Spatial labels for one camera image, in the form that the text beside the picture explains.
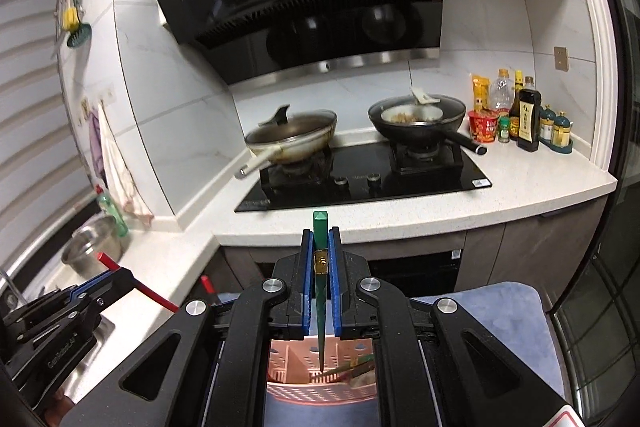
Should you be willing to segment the person's left hand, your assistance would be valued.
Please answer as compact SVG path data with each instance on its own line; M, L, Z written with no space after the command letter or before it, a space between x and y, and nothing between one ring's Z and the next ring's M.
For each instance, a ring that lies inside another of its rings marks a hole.
M75 402L63 392L57 392L44 412L44 421L49 427L58 427L62 419L75 406Z

